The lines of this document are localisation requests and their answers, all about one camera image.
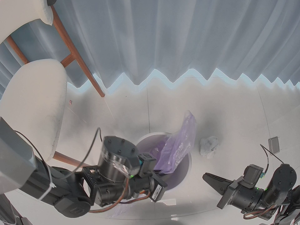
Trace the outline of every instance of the round bin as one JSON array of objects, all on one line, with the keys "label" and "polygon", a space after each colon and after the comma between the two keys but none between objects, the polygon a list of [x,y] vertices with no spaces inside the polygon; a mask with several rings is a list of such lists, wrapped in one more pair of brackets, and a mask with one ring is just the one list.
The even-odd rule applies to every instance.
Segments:
[{"label": "round bin", "polygon": [[[154,148],[156,144],[160,142],[163,139],[163,137],[165,137],[166,135],[170,135],[170,133],[155,132],[155,133],[149,133],[141,137],[137,142],[137,148],[139,152],[150,152],[151,149]],[[192,156],[190,153],[188,153],[183,158],[181,163],[178,165],[176,170],[165,181],[168,184],[168,188],[165,193],[171,192],[174,189],[178,188],[178,186],[182,184],[185,181],[185,179],[188,177],[191,167],[192,167]]]}]

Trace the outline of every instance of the white chair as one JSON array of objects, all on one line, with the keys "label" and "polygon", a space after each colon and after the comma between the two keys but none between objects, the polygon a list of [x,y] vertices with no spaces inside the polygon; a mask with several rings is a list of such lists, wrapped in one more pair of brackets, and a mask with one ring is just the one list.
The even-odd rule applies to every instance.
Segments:
[{"label": "white chair", "polygon": [[[52,25],[47,0],[0,0],[0,43],[20,26],[41,19]],[[79,161],[57,153],[67,92],[64,66],[54,59],[23,65],[10,80],[0,100],[0,116],[23,133],[45,161],[57,160],[77,166]]]}]

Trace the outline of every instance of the white tile floor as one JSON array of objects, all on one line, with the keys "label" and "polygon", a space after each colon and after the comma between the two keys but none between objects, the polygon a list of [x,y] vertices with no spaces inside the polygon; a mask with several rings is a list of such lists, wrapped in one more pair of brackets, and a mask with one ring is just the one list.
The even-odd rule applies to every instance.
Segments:
[{"label": "white tile floor", "polygon": [[[72,86],[67,90],[57,151],[78,160],[84,157],[98,126],[103,136],[116,135],[136,143],[149,132],[174,133],[181,126],[184,112],[190,110],[193,113],[198,122],[198,133],[191,153],[191,172],[184,184],[163,197],[167,204],[176,200],[176,205],[145,200],[110,220],[113,211],[69,219],[21,191],[8,193],[8,198],[33,225],[262,223],[261,219],[243,220],[240,211],[232,206],[217,209],[220,195],[202,180],[202,175],[209,172],[233,180],[241,176],[251,163],[266,167],[265,154],[259,144],[268,147],[268,139],[275,136],[280,142],[278,156],[300,174],[300,91],[281,84],[281,81],[270,84],[263,78],[255,83],[247,77],[238,81],[212,77],[205,83],[200,79],[183,77],[176,87],[170,89],[165,78],[153,77],[147,79],[141,91],[123,80],[105,98],[101,98],[93,87],[83,93]],[[217,136],[220,142],[215,157],[210,160],[200,156],[198,145],[201,138],[209,136]],[[98,162],[100,148],[98,141],[87,163]],[[257,184],[259,187],[268,184],[280,164],[273,157],[270,163],[267,175]],[[72,169],[54,160],[49,164]]]}]

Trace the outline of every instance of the curtain fold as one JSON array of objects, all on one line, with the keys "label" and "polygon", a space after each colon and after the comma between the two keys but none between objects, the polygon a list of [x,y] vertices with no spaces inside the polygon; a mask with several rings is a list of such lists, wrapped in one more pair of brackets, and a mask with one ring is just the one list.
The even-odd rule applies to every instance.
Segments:
[{"label": "curtain fold", "polygon": [[[62,23],[92,73],[108,88],[121,73],[140,84],[157,69],[174,82],[194,68],[238,79],[261,74],[300,81],[300,0],[57,0]],[[69,51],[53,26],[32,21],[12,34],[34,61],[61,61]],[[0,45],[5,89],[20,61]],[[74,61],[69,81],[87,80]]]}]

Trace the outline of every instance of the purple plastic bag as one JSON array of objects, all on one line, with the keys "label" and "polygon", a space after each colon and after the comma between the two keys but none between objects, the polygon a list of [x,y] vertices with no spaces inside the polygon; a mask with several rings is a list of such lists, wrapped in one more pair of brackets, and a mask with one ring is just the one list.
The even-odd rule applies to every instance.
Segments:
[{"label": "purple plastic bag", "polygon": [[151,150],[150,153],[158,160],[154,170],[161,170],[160,173],[164,174],[173,173],[194,147],[196,129],[196,119],[190,111],[187,111],[180,130],[166,136]]}]

